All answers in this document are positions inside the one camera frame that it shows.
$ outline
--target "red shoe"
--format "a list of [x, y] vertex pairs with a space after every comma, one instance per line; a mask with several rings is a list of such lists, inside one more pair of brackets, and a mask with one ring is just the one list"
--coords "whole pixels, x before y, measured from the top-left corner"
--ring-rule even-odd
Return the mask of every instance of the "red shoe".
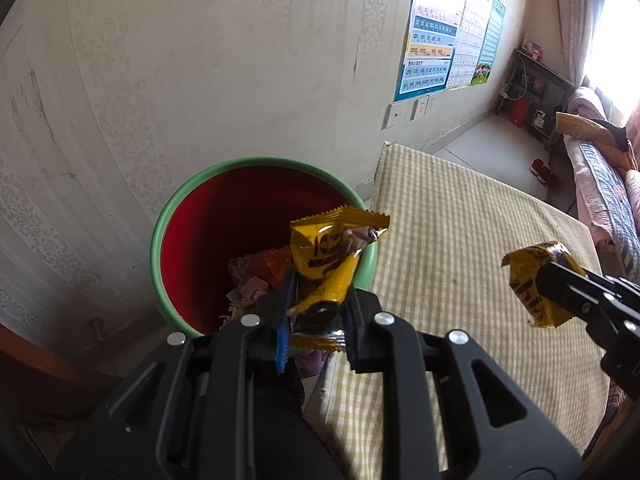
[[546, 166], [542, 166], [542, 168], [540, 168], [540, 170], [538, 171], [538, 182], [546, 186], [549, 183], [550, 177], [551, 170]]
[[540, 173], [540, 170], [544, 167], [545, 167], [545, 163], [542, 161], [542, 159], [537, 158], [531, 163], [531, 166], [529, 167], [529, 171], [533, 173], [535, 176], [538, 176], [538, 174]]

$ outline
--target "educational poster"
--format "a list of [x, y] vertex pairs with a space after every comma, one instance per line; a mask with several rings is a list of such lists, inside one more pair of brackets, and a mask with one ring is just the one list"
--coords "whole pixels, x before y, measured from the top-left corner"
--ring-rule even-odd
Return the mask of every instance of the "educational poster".
[[484, 43], [478, 58], [478, 64], [471, 80], [472, 85], [480, 85], [486, 83], [494, 65], [495, 51], [498, 49], [500, 34], [502, 32], [502, 24], [504, 23], [504, 5], [500, 0], [493, 0], [491, 7], [491, 16], [484, 35]]
[[471, 84], [491, 17], [492, 3], [493, 0], [466, 0], [446, 83], [447, 90], [464, 88]]
[[414, 0], [395, 101], [443, 90], [465, 0]]

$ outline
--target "bright window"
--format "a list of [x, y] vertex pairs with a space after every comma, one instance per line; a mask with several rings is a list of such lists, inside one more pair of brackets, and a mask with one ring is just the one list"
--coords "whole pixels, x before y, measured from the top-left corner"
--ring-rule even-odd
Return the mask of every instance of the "bright window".
[[639, 16], [637, 0], [605, 0], [584, 67], [625, 121], [640, 100]]

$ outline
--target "checkered tablecloth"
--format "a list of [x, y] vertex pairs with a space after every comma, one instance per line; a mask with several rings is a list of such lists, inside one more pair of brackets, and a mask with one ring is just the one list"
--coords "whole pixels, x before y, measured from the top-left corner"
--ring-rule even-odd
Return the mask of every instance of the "checkered tablecloth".
[[[383, 308], [422, 332], [469, 332], [581, 452], [607, 399], [602, 351], [580, 320], [530, 327], [500, 262], [510, 251], [558, 240], [583, 267], [600, 272], [588, 229], [513, 187], [396, 144], [384, 147], [376, 183], [373, 208], [391, 216], [372, 288]], [[431, 397], [435, 405], [433, 388]], [[380, 478], [379, 374], [356, 375], [345, 354], [334, 354], [305, 416], [354, 478]]]

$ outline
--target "white cable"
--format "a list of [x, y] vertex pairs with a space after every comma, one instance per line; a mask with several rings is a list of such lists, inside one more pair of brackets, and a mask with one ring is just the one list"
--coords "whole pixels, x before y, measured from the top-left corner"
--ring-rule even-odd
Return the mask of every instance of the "white cable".
[[524, 66], [524, 59], [520, 58], [520, 61], [522, 62], [522, 71], [524, 72], [524, 90], [522, 91], [522, 95], [520, 97], [509, 97], [507, 95], [507, 99], [509, 101], [518, 101], [519, 99], [522, 99], [524, 97], [524, 94], [527, 93], [527, 68]]

